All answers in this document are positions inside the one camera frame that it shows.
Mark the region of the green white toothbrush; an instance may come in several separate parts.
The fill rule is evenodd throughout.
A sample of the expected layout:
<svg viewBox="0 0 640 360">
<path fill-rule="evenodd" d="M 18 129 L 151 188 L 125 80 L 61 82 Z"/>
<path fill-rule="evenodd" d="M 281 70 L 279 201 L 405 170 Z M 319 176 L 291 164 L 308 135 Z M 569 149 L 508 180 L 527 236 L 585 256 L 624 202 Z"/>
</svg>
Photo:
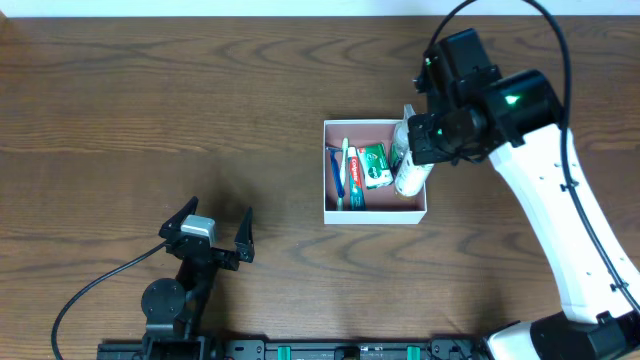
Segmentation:
<svg viewBox="0 0 640 360">
<path fill-rule="evenodd" d="M 347 168 L 347 159 L 348 159 L 348 147 L 349 147 L 349 140 L 347 137 L 343 138 L 342 141 L 342 146 L 341 146 L 341 163 L 340 163 L 340 168 L 339 168 L 339 180 L 340 180 L 340 189 L 341 191 L 338 192 L 338 200 L 337 200 L 337 210 L 338 211 L 343 211 L 344 210 L 344 196 L 345 196 L 345 184 L 346 184 L 346 168 Z"/>
</svg>

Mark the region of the Colgate toothpaste tube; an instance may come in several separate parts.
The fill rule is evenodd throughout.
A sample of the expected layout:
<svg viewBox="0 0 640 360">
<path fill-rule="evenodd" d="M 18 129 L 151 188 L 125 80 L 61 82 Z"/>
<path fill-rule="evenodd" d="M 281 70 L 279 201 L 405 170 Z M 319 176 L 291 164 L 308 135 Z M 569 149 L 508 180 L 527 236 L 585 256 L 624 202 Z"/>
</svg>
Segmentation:
<svg viewBox="0 0 640 360">
<path fill-rule="evenodd" d="M 348 160 L 349 160 L 349 193 L 350 193 L 350 206 L 352 211 L 365 211 L 366 204 L 364 199 L 362 181 L 361 181 L 361 169 L 356 148 L 350 146 L 348 148 Z"/>
</svg>

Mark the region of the white cardboard box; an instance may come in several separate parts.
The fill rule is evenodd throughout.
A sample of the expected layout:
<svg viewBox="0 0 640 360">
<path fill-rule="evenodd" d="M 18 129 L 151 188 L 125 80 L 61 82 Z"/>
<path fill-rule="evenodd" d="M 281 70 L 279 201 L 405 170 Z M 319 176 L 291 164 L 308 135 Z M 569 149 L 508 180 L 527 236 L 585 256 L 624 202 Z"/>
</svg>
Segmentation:
<svg viewBox="0 0 640 360">
<path fill-rule="evenodd" d="M 363 186 L 366 210 L 352 210 L 349 203 L 349 192 L 345 190 L 343 211 L 336 210 L 337 190 L 331 168 L 331 154 L 327 147 L 341 149 L 344 138 L 349 145 L 362 147 L 383 143 L 389 152 L 393 133 L 399 120 L 394 119 L 355 119 L 325 120 L 323 127 L 323 211 L 324 223 L 367 224 L 367 225 L 400 225 L 418 224 L 427 213 L 426 186 L 414 197 L 404 199 L 396 195 L 394 186 L 389 185 L 368 190 Z"/>
</svg>

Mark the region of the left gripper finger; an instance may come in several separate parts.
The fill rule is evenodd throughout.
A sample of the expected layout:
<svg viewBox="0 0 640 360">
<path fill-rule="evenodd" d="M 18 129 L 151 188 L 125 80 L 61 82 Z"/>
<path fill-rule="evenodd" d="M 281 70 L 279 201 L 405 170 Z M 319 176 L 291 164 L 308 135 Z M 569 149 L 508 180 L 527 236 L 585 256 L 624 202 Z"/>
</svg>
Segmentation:
<svg viewBox="0 0 640 360">
<path fill-rule="evenodd" d="M 253 209 L 249 207 L 236 233 L 234 244 L 236 253 L 242 262 L 252 263 L 255 257 L 255 244 L 252 231 Z"/>
<path fill-rule="evenodd" d="M 193 196 L 178 212 L 165 221 L 158 232 L 158 235 L 167 240 L 173 232 L 179 232 L 182 223 L 189 215 L 194 215 L 199 199 Z"/>
</svg>

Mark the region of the white floral lotion tube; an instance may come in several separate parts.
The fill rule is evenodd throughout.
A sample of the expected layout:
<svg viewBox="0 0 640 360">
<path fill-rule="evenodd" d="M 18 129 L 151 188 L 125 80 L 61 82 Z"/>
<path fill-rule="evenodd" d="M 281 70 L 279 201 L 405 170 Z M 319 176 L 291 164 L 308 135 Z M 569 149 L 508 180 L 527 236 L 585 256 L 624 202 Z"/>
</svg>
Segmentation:
<svg viewBox="0 0 640 360">
<path fill-rule="evenodd" d="M 408 151 L 397 168 L 394 180 L 395 193 L 401 198 L 416 196 L 424 187 L 434 164 L 416 165 L 412 152 Z"/>
</svg>

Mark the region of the green soap bar packet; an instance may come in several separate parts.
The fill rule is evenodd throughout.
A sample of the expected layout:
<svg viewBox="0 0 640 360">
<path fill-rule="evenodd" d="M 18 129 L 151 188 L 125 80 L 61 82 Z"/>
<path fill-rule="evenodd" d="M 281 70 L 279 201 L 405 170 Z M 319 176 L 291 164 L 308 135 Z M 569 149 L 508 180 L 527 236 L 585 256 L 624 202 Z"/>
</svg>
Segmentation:
<svg viewBox="0 0 640 360">
<path fill-rule="evenodd" d="M 365 185 L 368 189 L 385 187 L 393 182 L 393 175 L 383 143 L 359 147 L 357 155 L 363 168 Z"/>
</svg>

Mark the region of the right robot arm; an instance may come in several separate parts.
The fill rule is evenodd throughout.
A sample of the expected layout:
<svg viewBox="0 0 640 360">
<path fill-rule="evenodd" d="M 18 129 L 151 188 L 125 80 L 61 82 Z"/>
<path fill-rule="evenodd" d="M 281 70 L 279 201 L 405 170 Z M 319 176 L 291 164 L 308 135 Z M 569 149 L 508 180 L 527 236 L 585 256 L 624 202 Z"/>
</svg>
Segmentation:
<svg viewBox="0 0 640 360">
<path fill-rule="evenodd" d="M 428 111 L 409 121 L 417 165 L 488 160 L 522 206 L 552 269 L 557 314 L 484 340 L 490 359 L 617 359 L 639 348 L 639 272 L 580 167 L 564 109 L 539 71 L 426 67 Z"/>
</svg>

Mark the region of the clear pump soap bottle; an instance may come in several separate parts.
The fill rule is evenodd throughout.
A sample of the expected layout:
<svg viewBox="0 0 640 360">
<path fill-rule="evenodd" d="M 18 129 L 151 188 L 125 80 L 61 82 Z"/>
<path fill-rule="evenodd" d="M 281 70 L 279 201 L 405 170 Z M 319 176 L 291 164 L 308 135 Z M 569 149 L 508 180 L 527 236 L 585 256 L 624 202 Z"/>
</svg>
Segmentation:
<svg viewBox="0 0 640 360">
<path fill-rule="evenodd" d="M 401 162 L 409 149 L 408 120 L 415 115 L 411 104 L 405 104 L 403 111 L 403 119 L 395 126 L 390 149 L 390 167 L 393 176 L 396 176 L 398 173 Z"/>
</svg>

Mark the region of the blue disposable razor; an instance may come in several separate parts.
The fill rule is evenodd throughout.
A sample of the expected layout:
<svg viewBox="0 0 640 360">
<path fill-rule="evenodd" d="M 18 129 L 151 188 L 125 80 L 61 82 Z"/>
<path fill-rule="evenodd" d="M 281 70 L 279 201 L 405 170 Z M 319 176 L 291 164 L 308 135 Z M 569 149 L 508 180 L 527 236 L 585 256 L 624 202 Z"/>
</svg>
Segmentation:
<svg viewBox="0 0 640 360">
<path fill-rule="evenodd" d="M 331 146 L 326 146 L 325 150 L 329 152 L 331 173 L 334 179 L 337 195 L 339 198 L 343 198 L 345 195 L 345 190 L 344 190 L 345 179 L 343 178 L 343 175 L 345 174 L 345 172 L 342 170 L 342 162 L 336 159 L 336 154 L 340 153 L 341 155 L 345 155 L 346 151 L 344 149 L 331 147 Z"/>
</svg>

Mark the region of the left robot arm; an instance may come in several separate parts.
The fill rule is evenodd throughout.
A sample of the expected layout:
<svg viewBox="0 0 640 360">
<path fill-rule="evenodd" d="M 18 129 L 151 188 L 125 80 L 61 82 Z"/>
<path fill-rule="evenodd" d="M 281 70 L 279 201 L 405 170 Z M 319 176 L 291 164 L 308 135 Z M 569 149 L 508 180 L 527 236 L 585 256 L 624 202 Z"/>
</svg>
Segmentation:
<svg viewBox="0 0 640 360">
<path fill-rule="evenodd" d="M 249 208 L 236 233 L 233 250 L 217 248 L 216 222 L 198 216 L 198 198 L 163 223 L 159 236 L 166 252 L 181 261 L 173 278 L 152 282 L 144 291 L 146 316 L 143 359 L 222 359 L 223 346 L 201 330 L 202 316 L 221 270 L 236 271 L 255 257 L 253 210 Z"/>
</svg>

